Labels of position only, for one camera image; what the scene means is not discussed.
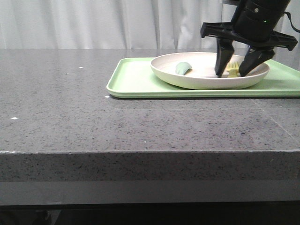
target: plate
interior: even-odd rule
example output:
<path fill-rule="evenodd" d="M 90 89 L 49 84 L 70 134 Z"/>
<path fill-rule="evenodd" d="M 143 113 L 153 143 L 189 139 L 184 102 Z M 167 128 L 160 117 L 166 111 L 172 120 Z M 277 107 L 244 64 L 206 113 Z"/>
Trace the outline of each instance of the plate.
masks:
<path fill-rule="evenodd" d="M 253 69 L 245 77 L 227 78 L 228 72 L 222 77 L 215 75 L 217 54 L 214 52 L 181 52 L 162 55 L 151 61 L 154 74 L 169 84 L 194 90 L 226 90 L 243 89 L 259 83 L 269 72 L 270 68 L 263 63 Z M 230 62 L 241 63 L 243 56 L 233 55 Z M 192 66 L 186 75 L 175 73 L 176 65 L 187 62 Z"/>

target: white curtain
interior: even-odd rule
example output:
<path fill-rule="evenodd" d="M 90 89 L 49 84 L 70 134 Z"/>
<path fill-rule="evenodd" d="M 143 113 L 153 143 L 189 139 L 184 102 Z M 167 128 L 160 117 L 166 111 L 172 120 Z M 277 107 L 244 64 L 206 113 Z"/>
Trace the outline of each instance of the white curtain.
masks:
<path fill-rule="evenodd" d="M 291 0 L 296 27 L 299 9 Z M 202 23 L 229 22 L 234 10 L 219 0 L 0 0 L 0 49 L 210 48 Z M 300 40 L 286 16 L 276 29 Z"/>

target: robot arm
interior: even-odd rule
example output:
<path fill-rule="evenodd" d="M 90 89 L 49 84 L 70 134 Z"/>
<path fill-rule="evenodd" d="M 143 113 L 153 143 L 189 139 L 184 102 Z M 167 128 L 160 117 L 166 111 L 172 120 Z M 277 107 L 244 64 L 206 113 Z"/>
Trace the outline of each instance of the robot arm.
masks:
<path fill-rule="evenodd" d="M 234 48 L 233 41 L 250 46 L 239 72 L 245 76 L 256 66 L 273 58 L 274 47 L 292 50 L 297 40 L 293 36 L 274 31 L 290 0 L 226 0 L 223 3 L 237 5 L 230 22 L 203 23 L 201 37 L 217 38 L 215 72 L 221 77 Z"/>

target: countertop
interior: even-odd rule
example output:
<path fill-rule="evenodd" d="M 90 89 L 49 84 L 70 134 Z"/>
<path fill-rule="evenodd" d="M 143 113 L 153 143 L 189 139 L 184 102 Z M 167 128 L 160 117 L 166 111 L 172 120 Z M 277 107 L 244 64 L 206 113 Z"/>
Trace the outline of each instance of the countertop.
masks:
<path fill-rule="evenodd" d="M 102 181 L 292 181 L 266 200 L 300 199 L 299 97 L 108 94 L 119 60 L 187 51 L 210 50 L 0 50 L 0 204 L 88 203 L 12 200 L 9 188 Z M 299 70 L 299 54 L 278 49 L 274 60 Z"/>

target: light green tray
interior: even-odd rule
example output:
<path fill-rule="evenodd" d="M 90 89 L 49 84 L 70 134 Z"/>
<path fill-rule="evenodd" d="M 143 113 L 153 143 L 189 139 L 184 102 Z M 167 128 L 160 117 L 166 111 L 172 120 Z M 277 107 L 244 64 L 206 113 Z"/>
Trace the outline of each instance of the light green tray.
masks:
<path fill-rule="evenodd" d="M 266 63 L 268 75 L 258 84 L 240 90 L 190 90 L 168 84 L 151 70 L 153 58 L 125 58 L 118 63 L 106 88 L 118 98 L 297 97 L 300 71 L 274 60 Z"/>

